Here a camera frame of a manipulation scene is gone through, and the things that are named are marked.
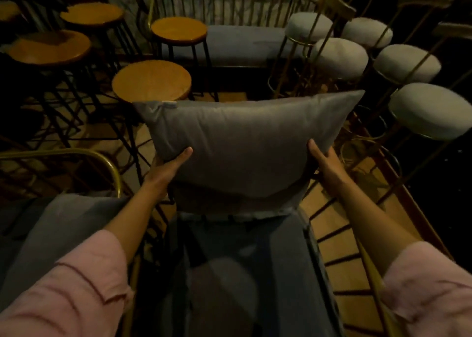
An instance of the floor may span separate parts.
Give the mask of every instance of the floor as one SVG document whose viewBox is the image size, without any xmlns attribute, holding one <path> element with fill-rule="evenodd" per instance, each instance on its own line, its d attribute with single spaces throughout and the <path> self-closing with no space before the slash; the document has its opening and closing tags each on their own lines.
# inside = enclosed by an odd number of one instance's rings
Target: floor
<svg viewBox="0 0 472 337">
<path fill-rule="evenodd" d="M 204 94 L 204 96 L 196 96 L 197 100 L 213 101 L 211 96 Z M 111 102 L 112 99 L 102 96 L 102 102 Z M 234 102 L 246 100 L 244 93 L 220 93 L 221 102 Z M 87 124 L 82 127 L 79 136 L 89 137 L 111 137 L 113 132 L 106 124 Z M 136 144 L 143 144 L 139 151 L 150 162 L 154 157 L 154 147 L 149 141 L 150 135 L 147 127 L 141 125 L 135 131 Z M 98 150 L 109 156 L 118 166 L 125 166 L 129 159 L 129 154 L 122 148 L 119 141 L 92 141 L 92 142 L 75 142 L 74 146 L 82 148 L 91 148 Z M 56 148 L 56 143 L 44 143 L 43 149 Z M 140 161 L 143 173 L 148 170 L 148 166 L 144 161 Z M 386 191 L 386 181 L 378 169 L 375 169 L 371 174 L 369 170 L 374 166 L 372 160 L 365 160 L 356 170 L 356 180 L 362 189 L 372 198 L 380 197 Z M 139 183 L 136 175 L 135 166 L 131 166 L 123 175 L 124 182 L 136 191 L 139 188 Z M 312 215 L 330 198 L 322 190 L 320 185 L 310 192 L 310 194 L 303 200 L 301 207 L 304 209 L 307 216 Z M 408 215 L 405 213 L 402 205 L 398 202 L 395 195 L 390 197 L 382 206 L 387 214 L 405 227 L 408 231 L 419 237 L 418 232 L 410 221 Z M 168 219 L 172 217 L 175 212 L 175 206 L 162 205 Z M 154 215 L 156 222 L 163 229 L 165 225 L 157 214 Z M 343 227 L 347 223 L 343 208 L 335 203 L 329 207 L 315 220 L 312 221 L 313 231 L 317 238 L 320 238 L 337 228 Z M 339 235 L 320 243 L 320 250 L 323 261 L 327 262 L 336 258 L 350 255 L 358 252 L 358 247 L 352 230 L 347 230 Z M 361 259 L 352 260 L 349 262 L 339 263 L 327 268 L 327 273 L 334 291 L 341 290 L 365 290 L 369 289 L 369 282 L 364 270 Z M 343 321 L 346 324 L 358 327 L 358 331 L 347 330 L 346 335 L 349 337 L 367 336 L 359 331 L 363 329 L 373 330 L 378 333 L 382 332 L 381 319 L 376 309 L 374 299 L 371 296 L 336 296 L 339 305 L 339 310 Z"/>
</svg>

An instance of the white cushioned seat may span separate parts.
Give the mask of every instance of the white cushioned seat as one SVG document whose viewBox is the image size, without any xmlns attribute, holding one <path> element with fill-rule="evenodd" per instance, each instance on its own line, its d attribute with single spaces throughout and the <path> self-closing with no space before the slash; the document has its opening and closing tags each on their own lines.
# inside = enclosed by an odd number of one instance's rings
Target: white cushioned seat
<svg viewBox="0 0 472 337">
<path fill-rule="evenodd" d="M 344 26 L 341 37 L 357 44 L 372 48 L 386 28 L 386 24 L 370 18 L 354 18 Z M 384 48 L 392 41 L 393 32 L 389 28 L 376 48 Z"/>
<path fill-rule="evenodd" d="M 313 47 L 309 60 L 313 62 L 324 39 Z M 364 72 L 369 57 L 365 49 L 355 42 L 342 38 L 329 38 L 323 48 L 316 66 L 333 78 L 354 80 Z"/>
<path fill-rule="evenodd" d="M 392 95 L 388 107 L 402 125 L 435 140 L 452 140 L 472 127 L 472 105 L 437 85 L 405 85 Z"/>
<path fill-rule="evenodd" d="M 374 61 L 374 68 L 382 75 L 403 83 L 406 76 L 415 68 L 428 52 L 416 46 L 405 44 L 389 45 L 382 49 Z M 431 55 L 405 83 L 430 82 L 441 70 L 440 61 Z"/>
<path fill-rule="evenodd" d="M 292 14 L 285 27 L 285 35 L 301 42 L 307 42 L 311 27 L 315 23 L 317 13 L 298 12 Z M 323 14 L 320 15 L 316 27 L 311 34 L 311 41 L 316 42 L 325 38 L 333 22 Z"/>
</svg>

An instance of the person's right hand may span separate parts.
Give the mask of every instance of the person's right hand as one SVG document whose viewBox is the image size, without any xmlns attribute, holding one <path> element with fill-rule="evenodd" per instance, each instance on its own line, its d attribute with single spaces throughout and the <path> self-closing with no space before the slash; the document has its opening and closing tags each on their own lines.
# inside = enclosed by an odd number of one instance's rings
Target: person's right hand
<svg viewBox="0 0 472 337">
<path fill-rule="evenodd" d="M 327 154 L 324 155 L 311 138 L 308 141 L 308 149 L 318 161 L 318 170 L 321 174 L 320 182 L 330 196 L 340 198 L 345 187 L 355 184 L 344 169 L 333 147 L 330 147 Z"/>
</svg>

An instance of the seat cushion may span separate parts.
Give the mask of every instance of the seat cushion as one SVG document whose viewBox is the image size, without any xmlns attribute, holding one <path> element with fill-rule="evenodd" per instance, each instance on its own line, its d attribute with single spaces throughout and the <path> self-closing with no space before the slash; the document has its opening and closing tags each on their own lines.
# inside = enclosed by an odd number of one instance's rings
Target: seat cushion
<svg viewBox="0 0 472 337">
<path fill-rule="evenodd" d="M 301 42 L 308 42 L 308 35 L 310 34 L 311 27 L 315 23 L 317 15 L 317 13 L 313 12 L 298 12 L 292 14 L 285 27 L 285 35 Z M 311 34 L 310 42 L 316 42 L 317 40 L 325 38 L 332 25 L 333 22 L 331 19 L 323 14 L 320 15 L 316 27 Z"/>
<path fill-rule="evenodd" d="M 322 44 L 323 39 L 315 44 L 310 61 L 316 58 Z M 333 78 L 354 80 L 362 76 L 368 61 L 367 52 L 359 44 L 342 38 L 329 38 L 316 66 Z"/>
<path fill-rule="evenodd" d="M 403 81 L 427 54 L 425 50 L 405 44 L 389 45 L 374 61 L 374 68 L 388 79 Z M 431 55 L 405 83 L 430 82 L 441 70 L 440 61 Z"/>
<path fill-rule="evenodd" d="M 237 213 L 271 211 L 284 204 L 297 207 L 314 168 L 308 139 L 314 138 L 327 151 L 363 93 L 134 105 L 163 160 L 193 147 L 192 158 L 173 183 L 178 208 L 202 214 Z"/>
<path fill-rule="evenodd" d="M 326 270 L 298 212 L 257 223 L 171 220 L 157 336 L 342 336 Z"/>
<path fill-rule="evenodd" d="M 472 127 L 472 105 L 462 96 L 437 85 L 405 85 L 392 95 L 388 107 L 412 132 L 435 140 L 452 140 Z"/>
<path fill-rule="evenodd" d="M 342 38 L 372 48 L 384 32 L 386 25 L 370 18 L 354 18 L 346 23 Z M 375 48 L 384 48 L 392 41 L 393 32 L 389 28 Z"/>
<path fill-rule="evenodd" d="M 274 60 L 284 40 L 283 28 L 246 27 L 231 25 L 208 26 L 207 44 L 213 66 L 249 66 L 265 67 L 267 60 Z M 286 45 L 282 58 L 290 52 Z M 195 46 L 199 64 L 206 65 L 202 44 Z M 193 65 L 192 48 L 174 46 L 174 57 L 179 63 Z M 168 58 L 168 47 L 162 45 L 164 58 Z M 295 58 L 302 57 L 302 48 L 298 47 Z"/>
<path fill-rule="evenodd" d="M 76 194 L 55 197 L 40 213 L 5 276 L 0 311 L 51 270 L 59 258 L 102 229 L 127 200 Z"/>
</svg>

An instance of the rolled-up sleeve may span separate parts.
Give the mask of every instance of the rolled-up sleeve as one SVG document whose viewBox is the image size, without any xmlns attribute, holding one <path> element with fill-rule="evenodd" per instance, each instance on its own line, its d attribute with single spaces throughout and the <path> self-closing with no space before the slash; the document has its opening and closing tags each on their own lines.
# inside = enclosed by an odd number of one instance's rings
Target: rolled-up sleeve
<svg viewBox="0 0 472 337">
<path fill-rule="evenodd" d="M 411 336 L 472 336 L 472 275 L 432 245 L 410 245 L 384 276 L 382 301 Z"/>
<path fill-rule="evenodd" d="M 125 253 L 101 230 L 0 314 L 0 336 L 114 336 L 132 298 Z"/>
</svg>

